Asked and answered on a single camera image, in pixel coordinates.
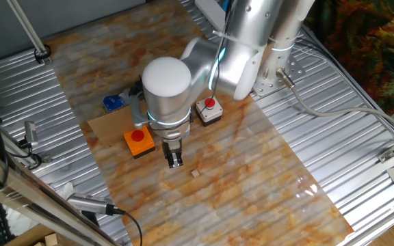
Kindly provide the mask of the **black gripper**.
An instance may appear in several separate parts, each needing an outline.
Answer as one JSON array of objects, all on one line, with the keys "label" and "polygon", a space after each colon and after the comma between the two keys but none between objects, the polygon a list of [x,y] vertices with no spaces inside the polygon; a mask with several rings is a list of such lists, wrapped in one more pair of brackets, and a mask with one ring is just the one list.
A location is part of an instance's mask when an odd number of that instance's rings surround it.
[{"label": "black gripper", "polygon": [[162,149],[169,168],[183,166],[182,146],[181,138],[162,139]]}]

